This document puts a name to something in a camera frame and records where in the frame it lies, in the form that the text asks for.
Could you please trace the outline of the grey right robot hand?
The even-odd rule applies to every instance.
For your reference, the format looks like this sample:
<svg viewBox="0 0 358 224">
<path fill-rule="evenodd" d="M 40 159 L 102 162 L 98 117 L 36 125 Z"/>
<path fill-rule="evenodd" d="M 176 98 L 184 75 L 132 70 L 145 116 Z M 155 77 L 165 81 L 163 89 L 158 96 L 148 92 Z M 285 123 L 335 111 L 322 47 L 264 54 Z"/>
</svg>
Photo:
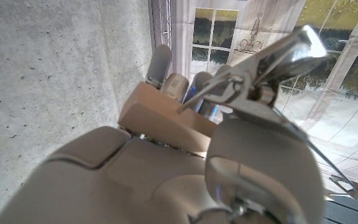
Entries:
<svg viewBox="0 0 358 224">
<path fill-rule="evenodd" d="M 326 55 L 281 40 L 202 81 L 182 103 L 153 53 L 119 128 L 69 142 L 36 168 L 0 223 L 320 223 L 323 186 L 307 135 L 272 106 L 278 84 Z"/>
</svg>

